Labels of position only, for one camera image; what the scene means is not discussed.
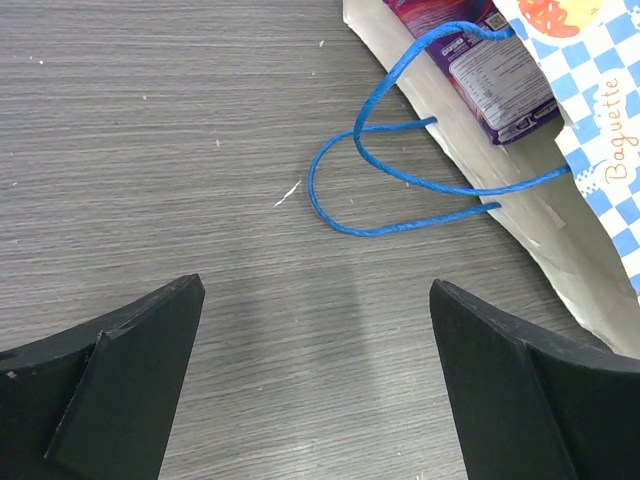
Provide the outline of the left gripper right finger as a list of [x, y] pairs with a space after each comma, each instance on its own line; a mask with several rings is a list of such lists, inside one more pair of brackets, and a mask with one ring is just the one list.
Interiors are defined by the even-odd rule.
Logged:
[[639, 362], [436, 280], [430, 315], [471, 479], [636, 479]]

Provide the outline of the purple candy snack packet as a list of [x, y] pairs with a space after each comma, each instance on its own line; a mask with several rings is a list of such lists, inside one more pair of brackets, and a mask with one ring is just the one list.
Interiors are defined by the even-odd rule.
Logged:
[[[508, 27], [491, 1], [395, 0], [386, 5], [416, 38], [453, 21], [490, 31]], [[559, 114], [547, 81], [517, 38], [498, 42], [450, 34], [426, 52], [494, 145], [513, 143]]]

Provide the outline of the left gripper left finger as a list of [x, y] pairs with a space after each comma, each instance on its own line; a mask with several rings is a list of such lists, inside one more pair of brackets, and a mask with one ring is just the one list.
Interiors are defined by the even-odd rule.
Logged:
[[185, 275], [3, 351], [2, 478], [158, 478], [204, 297]]

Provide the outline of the checkered paper bag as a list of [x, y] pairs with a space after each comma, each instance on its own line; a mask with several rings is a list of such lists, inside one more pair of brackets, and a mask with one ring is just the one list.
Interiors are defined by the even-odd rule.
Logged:
[[[533, 257], [577, 322], [614, 352], [639, 354], [639, 5], [635, 1], [491, 1], [508, 22], [490, 31], [453, 21], [416, 38], [386, 5], [347, 1], [345, 23], [386, 76], [344, 134], [371, 166], [403, 183], [476, 205], [370, 230], [382, 236], [487, 213]], [[466, 33], [517, 38], [547, 81], [559, 114], [494, 145], [426, 52]], [[398, 87], [467, 179], [447, 186], [402, 172], [365, 145], [379, 102]]]

